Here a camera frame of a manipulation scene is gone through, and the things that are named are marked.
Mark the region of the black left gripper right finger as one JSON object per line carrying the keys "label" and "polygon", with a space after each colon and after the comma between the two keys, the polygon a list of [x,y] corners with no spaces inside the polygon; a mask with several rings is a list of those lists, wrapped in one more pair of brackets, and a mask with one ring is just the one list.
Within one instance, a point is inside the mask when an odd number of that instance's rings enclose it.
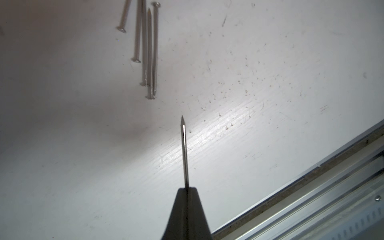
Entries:
{"label": "black left gripper right finger", "polygon": [[196,188],[187,193],[187,239],[212,240],[212,234]]}

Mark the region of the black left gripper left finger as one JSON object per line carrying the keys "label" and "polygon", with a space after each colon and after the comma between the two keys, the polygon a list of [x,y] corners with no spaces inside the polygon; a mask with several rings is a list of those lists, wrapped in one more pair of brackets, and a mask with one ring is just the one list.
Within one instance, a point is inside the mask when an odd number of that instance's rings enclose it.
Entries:
{"label": "black left gripper left finger", "polygon": [[187,239],[187,191],[180,188],[171,210],[171,214],[162,240]]}

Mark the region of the steel nail bottom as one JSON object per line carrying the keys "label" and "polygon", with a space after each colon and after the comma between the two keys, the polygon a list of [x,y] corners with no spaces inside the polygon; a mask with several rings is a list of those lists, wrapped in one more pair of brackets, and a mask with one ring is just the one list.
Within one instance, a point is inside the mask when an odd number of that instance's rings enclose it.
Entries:
{"label": "steel nail bottom", "polygon": [[187,155],[187,138],[186,138],[186,123],[184,117],[181,117],[181,138],[182,138],[182,153],[183,153],[183,168],[185,188],[189,188],[189,172],[188,172],[188,155]]}

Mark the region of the steel nail pile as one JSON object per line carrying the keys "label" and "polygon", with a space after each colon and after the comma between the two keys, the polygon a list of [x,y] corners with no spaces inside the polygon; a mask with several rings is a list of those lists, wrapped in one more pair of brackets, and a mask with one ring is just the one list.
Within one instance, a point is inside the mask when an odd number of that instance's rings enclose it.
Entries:
{"label": "steel nail pile", "polygon": [[152,21],[151,10],[147,8],[146,1],[137,1],[135,49],[132,61],[141,63],[143,69],[142,85],[148,88],[148,99],[155,98],[154,61],[152,59]]}

